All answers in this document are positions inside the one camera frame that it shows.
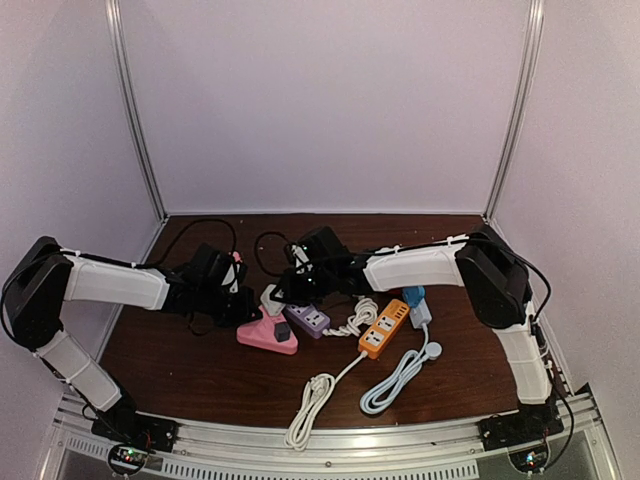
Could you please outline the white charger plug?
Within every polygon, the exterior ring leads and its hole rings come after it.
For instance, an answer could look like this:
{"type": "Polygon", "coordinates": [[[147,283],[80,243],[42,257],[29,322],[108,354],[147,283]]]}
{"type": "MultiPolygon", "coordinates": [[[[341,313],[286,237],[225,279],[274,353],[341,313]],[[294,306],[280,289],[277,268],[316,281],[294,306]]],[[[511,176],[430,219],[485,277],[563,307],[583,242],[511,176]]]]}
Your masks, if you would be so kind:
{"type": "Polygon", "coordinates": [[[265,287],[260,296],[260,302],[264,312],[270,317],[280,315],[286,306],[282,293],[276,284],[269,284],[265,287]]]}

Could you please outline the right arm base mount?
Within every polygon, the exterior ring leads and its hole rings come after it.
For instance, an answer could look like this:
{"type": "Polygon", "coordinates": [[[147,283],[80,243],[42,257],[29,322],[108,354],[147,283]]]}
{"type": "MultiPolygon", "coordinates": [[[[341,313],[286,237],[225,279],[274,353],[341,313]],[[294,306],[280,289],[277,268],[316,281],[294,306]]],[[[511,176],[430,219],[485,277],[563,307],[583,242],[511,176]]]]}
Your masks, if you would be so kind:
{"type": "Polygon", "coordinates": [[[479,435],[485,451],[539,442],[550,435],[562,433],[564,424],[559,410],[550,397],[544,404],[518,404],[518,410],[496,414],[478,422],[479,435]]]}

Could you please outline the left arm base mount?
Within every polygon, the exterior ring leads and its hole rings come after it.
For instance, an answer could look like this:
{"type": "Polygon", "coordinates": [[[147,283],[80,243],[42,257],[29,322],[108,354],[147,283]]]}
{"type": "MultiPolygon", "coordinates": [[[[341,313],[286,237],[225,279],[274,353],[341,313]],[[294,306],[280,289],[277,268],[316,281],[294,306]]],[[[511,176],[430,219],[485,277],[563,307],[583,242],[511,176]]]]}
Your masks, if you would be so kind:
{"type": "Polygon", "coordinates": [[[133,398],[126,390],[120,390],[120,397],[115,404],[104,409],[99,409],[82,392],[79,395],[94,413],[91,425],[93,435],[145,451],[172,452],[178,423],[138,413],[133,398]]]}

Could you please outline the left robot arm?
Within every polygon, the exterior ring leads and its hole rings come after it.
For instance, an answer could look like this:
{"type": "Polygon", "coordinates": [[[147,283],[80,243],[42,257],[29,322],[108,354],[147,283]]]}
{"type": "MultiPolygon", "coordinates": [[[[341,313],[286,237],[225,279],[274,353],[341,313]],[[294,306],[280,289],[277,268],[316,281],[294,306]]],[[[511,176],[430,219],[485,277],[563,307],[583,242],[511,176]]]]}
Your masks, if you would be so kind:
{"type": "Polygon", "coordinates": [[[144,424],[124,389],[65,329],[66,302],[89,301],[148,311],[197,314],[220,327],[259,320],[254,291],[243,285],[246,265],[237,252],[203,243],[175,268],[107,259],[66,250],[39,238],[1,290],[1,325],[15,344],[39,357],[95,410],[107,412],[106,429],[123,444],[137,442],[144,424]]]}

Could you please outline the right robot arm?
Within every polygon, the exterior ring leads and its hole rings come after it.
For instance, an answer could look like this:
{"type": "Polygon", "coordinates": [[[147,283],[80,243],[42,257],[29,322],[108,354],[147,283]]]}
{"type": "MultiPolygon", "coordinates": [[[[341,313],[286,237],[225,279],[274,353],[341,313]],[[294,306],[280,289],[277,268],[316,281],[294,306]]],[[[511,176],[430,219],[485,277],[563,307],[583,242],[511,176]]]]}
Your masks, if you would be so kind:
{"type": "Polygon", "coordinates": [[[516,382],[517,397],[529,405],[513,419],[519,440],[535,440],[551,424],[543,405],[551,396],[532,324],[530,266],[488,225],[469,234],[424,245],[382,247],[355,253],[328,226],[286,248],[290,265],[279,274],[270,297],[285,304],[317,304],[333,293],[369,295],[407,287],[459,286],[476,318],[497,336],[516,382]]]}

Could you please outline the pink triangular socket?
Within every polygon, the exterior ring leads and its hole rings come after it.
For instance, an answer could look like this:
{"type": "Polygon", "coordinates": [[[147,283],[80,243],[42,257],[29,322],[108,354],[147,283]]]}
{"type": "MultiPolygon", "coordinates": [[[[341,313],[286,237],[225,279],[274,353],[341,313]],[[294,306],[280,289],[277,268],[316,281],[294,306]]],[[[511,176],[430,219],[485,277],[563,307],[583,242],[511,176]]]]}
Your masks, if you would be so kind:
{"type": "Polygon", "coordinates": [[[296,354],[299,343],[292,329],[289,341],[278,343],[274,338],[274,325],[278,322],[287,322],[284,315],[280,314],[276,317],[270,317],[264,312],[262,307],[259,308],[259,311],[262,314],[261,319],[243,324],[236,329],[236,340],[240,344],[262,350],[285,355],[296,354]]]}

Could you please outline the purple power strip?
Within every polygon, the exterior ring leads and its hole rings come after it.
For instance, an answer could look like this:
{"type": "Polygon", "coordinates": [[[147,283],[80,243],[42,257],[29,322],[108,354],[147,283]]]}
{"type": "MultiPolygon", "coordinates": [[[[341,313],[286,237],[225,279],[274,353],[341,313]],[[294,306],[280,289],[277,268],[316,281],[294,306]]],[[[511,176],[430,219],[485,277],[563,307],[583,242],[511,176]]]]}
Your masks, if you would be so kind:
{"type": "Polygon", "coordinates": [[[303,329],[314,339],[320,339],[330,327],[330,318],[315,306],[287,305],[283,310],[287,320],[303,329]]]}

